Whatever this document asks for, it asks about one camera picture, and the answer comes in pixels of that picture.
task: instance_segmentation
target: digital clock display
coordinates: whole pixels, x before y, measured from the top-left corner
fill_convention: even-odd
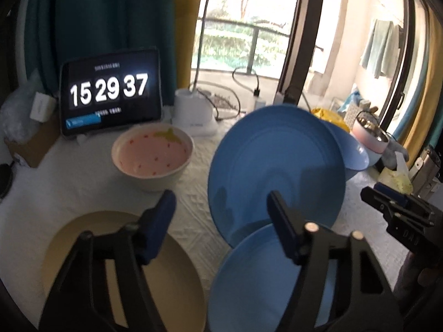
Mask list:
[[[60,115],[65,136],[160,120],[157,50],[112,53],[61,69]]]

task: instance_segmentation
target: yellow bag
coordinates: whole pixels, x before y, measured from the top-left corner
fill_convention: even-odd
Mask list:
[[[316,107],[312,109],[311,113],[314,116],[317,116],[319,119],[333,123],[334,125],[344,129],[346,132],[349,133],[349,127],[345,124],[342,116],[340,116],[336,112],[327,110],[326,108]]]

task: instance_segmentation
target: light blue plate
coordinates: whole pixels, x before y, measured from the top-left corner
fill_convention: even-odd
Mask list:
[[[343,158],[326,126],[295,106],[268,106],[222,139],[210,167],[208,202],[218,231],[234,247],[270,223],[272,190],[306,219],[331,227],[345,187]]]
[[[357,172],[363,171],[369,166],[369,156],[365,147],[344,129],[333,123],[321,120],[331,131],[342,152],[346,167],[346,180],[354,177]]]
[[[212,284],[208,325],[211,332],[274,332],[300,272],[286,258],[273,225],[254,232],[225,259]],[[337,264],[329,262],[316,325],[327,322]]]
[[[366,153],[369,156],[369,167],[374,166],[380,158],[382,158],[382,154],[378,154],[377,152],[374,152],[367,147],[365,147]]]

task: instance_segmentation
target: beige plate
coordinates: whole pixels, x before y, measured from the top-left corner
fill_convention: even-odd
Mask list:
[[[81,232],[90,230],[96,235],[111,233],[137,218],[124,212],[94,212],[69,222],[58,231],[43,261],[45,295],[48,295],[58,270]],[[168,332],[203,331],[206,319],[203,288],[188,255],[172,237],[166,235],[158,257],[143,270]],[[127,327],[114,261],[106,261],[106,272],[115,321]]]

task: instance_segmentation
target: white appliance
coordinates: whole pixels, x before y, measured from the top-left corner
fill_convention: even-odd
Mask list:
[[[214,135],[218,128],[213,113],[212,103],[208,100],[208,98],[197,91],[208,2],[209,0],[206,0],[205,9],[203,11],[199,53],[193,88],[192,91],[189,91],[188,89],[179,89],[176,91],[174,112],[172,114],[172,124],[186,131],[193,137]],[[210,92],[205,92],[205,94],[207,97],[211,97]]]
[[[212,136],[218,128],[211,102],[187,88],[176,91],[172,124],[193,137]]]

